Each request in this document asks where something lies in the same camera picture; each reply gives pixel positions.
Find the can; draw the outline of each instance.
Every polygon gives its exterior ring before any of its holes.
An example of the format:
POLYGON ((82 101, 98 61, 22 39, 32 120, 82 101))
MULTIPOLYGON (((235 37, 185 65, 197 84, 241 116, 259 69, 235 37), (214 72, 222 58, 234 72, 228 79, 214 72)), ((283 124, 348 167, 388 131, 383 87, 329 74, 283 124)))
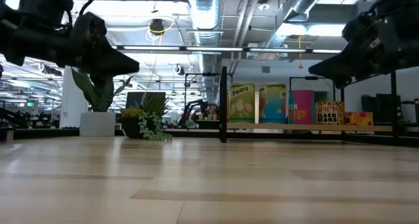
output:
POLYGON ((259 87, 259 123, 285 123, 286 85, 266 83, 259 87))
POLYGON ((345 123, 347 125, 356 126, 373 126, 373 113, 372 112, 347 112, 345 113, 345 123))
POLYGON ((289 124, 314 124, 314 116, 313 90, 293 90, 289 93, 289 124))
POLYGON ((230 122, 255 123, 255 85, 233 83, 228 92, 230 97, 230 122))
POLYGON ((322 125, 343 125, 345 123, 343 102, 316 103, 316 123, 322 125))

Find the ceiling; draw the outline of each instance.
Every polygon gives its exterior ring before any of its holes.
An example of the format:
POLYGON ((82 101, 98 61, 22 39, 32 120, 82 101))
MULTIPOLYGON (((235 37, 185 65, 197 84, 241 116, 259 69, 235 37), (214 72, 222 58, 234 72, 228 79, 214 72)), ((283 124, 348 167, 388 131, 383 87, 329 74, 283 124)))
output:
MULTIPOLYGON (((17 9, 19 0, 7 0, 7 4, 17 9)), ((269 9, 255 9, 252 19, 249 23, 250 29, 244 37, 244 46, 249 44, 260 45, 267 41, 276 30, 276 17, 281 4, 289 0, 268 0, 269 9)), ((359 0, 319 0, 320 4, 335 5, 353 5, 359 0)), ((73 20, 77 18, 78 11, 81 9, 86 0, 75 0, 75 6, 72 10, 73 20)), ((249 0, 247 4, 247 12, 250 12, 249 0)), ((217 31, 219 31, 223 47, 231 47, 233 45, 236 24, 239 22, 239 13, 245 9, 243 0, 221 0, 220 3, 220 23, 217 31)), ((96 0, 88 8, 87 11, 97 14, 106 22, 108 33, 107 38, 112 45, 164 45, 164 46, 185 46, 195 45, 194 31, 196 30, 191 18, 191 8, 188 3, 178 1, 161 1, 161 0, 96 0), (167 29, 164 35, 155 37, 149 35, 148 25, 155 18, 163 19, 164 27, 167 29)), ((346 41, 342 37, 324 37, 303 35, 294 38, 288 37, 285 43, 289 48, 319 48, 341 50, 346 41)), ((171 100, 174 109, 181 109, 184 104, 183 93, 185 80, 184 76, 178 75, 173 68, 183 67, 185 73, 201 73, 202 63, 200 63, 200 55, 189 54, 149 54, 147 52, 126 52, 126 55, 141 63, 140 72, 136 73, 133 78, 133 88, 127 89, 122 95, 115 98, 113 109, 124 107, 124 94, 129 90, 166 90, 173 98, 171 100)), ((279 60, 269 61, 271 56, 266 59, 249 59, 243 54, 238 62, 236 71, 234 72, 235 82, 240 78, 266 78, 267 73, 261 72, 261 66, 270 66, 269 76, 280 75, 282 77, 289 76, 305 76, 308 74, 308 67, 318 63, 322 59, 330 57, 330 55, 321 54, 288 54, 279 60)), ((222 65, 231 66, 230 54, 222 54, 222 65)), ((60 97, 62 93, 62 77, 44 74, 40 64, 45 64, 54 69, 64 72, 63 69, 56 67, 53 63, 26 58, 24 66, 16 66, 7 63, 4 57, 0 58, 4 68, 3 78, 17 77, 26 79, 18 81, 20 84, 11 82, 10 80, 2 81, 3 91, 23 92, 21 94, 10 93, 0 95, 1 100, 13 100, 15 98, 31 98, 27 91, 36 91, 37 95, 44 96, 45 99, 51 97, 56 98, 56 107, 60 106, 60 97)), ((128 76, 119 76, 115 79, 125 79, 128 76)), ((195 100, 202 97, 209 97, 208 82, 204 84, 201 77, 194 79, 189 91, 194 93, 189 100, 195 100)), ((213 88, 217 90, 217 79, 213 80, 213 88)), ((46 108, 50 108, 52 104, 45 104, 46 108)))

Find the wooden floor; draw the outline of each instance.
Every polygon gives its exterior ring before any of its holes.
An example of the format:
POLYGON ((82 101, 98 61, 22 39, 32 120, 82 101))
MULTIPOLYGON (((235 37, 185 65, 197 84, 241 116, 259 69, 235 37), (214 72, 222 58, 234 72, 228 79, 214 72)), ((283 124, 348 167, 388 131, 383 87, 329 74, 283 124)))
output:
POLYGON ((15 141, 0 144, 0 223, 419 223, 419 150, 307 141, 15 141))

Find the green can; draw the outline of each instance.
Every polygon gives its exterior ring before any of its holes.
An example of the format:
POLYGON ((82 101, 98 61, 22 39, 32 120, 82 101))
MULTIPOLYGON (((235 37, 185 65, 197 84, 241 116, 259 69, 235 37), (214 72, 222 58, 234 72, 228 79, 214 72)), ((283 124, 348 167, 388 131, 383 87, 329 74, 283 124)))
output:
POLYGON ((230 122, 255 123, 255 85, 234 83, 230 85, 230 122))

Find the wooden shelf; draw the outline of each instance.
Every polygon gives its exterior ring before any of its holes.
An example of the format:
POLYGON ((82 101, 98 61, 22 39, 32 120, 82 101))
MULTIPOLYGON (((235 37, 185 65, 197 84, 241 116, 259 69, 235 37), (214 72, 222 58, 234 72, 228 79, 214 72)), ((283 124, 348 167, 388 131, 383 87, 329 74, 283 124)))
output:
POLYGON ((326 130, 355 132, 391 132, 391 126, 353 126, 353 125, 303 125, 303 124, 253 124, 231 122, 227 129, 283 129, 283 130, 326 130))

